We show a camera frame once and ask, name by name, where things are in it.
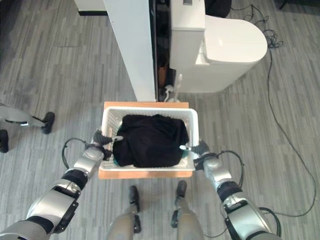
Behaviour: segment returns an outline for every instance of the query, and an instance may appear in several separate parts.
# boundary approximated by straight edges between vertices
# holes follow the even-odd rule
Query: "white toilet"
[[[266,38],[255,25],[208,16],[204,0],[172,0],[170,22],[169,66],[176,79],[183,76],[181,93],[219,92],[267,52]]]

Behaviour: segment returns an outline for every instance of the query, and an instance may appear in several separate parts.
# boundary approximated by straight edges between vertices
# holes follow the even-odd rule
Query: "white laundry basket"
[[[181,119],[186,127],[189,136],[188,146],[196,146],[199,144],[199,126],[198,114],[190,108],[162,108],[162,107],[125,107],[125,106],[110,106],[103,112],[102,118],[102,134],[108,137],[117,135],[119,127],[122,125],[122,119],[126,115],[145,115],[153,116],[160,114],[164,117]],[[112,151],[112,143],[105,146],[106,149]],[[172,167],[148,167],[141,168],[133,165],[117,166],[114,163],[114,157],[111,156],[108,161],[103,161],[100,168],[104,171],[193,171],[193,159],[197,155],[189,152],[188,155],[182,158],[179,164]]]

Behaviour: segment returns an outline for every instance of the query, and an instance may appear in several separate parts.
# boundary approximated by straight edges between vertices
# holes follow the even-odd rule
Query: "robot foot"
[[[176,198],[184,198],[187,191],[187,182],[185,180],[181,180],[176,187],[175,197]]]
[[[177,202],[179,199],[183,199],[186,195],[186,191],[187,191],[187,182],[185,180],[179,181],[175,191],[175,202]],[[178,227],[178,210],[175,210],[173,212],[170,225],[174,229]]]
[[[140,212],[140,204],[139,204],[139,192],[136,186],[129,187],[129,201],[130,204],[136,206],[136,211]],[[138,215],[134,215],[134,233],[138,234],[141,232],[141,222]]]

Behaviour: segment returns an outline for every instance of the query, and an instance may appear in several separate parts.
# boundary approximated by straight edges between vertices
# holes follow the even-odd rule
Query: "toilet lid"
[[[205,16],[205,57],[208,61],[253,63],[267,52],[264,34],[250,22]]]

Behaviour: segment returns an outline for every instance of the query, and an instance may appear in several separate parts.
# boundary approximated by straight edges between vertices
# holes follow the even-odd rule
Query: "white partition wall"
[[[137,101],[155,101],[148,0],[104,0]]]
[[[104,0],[74,0],[79,11],[105,11]]]

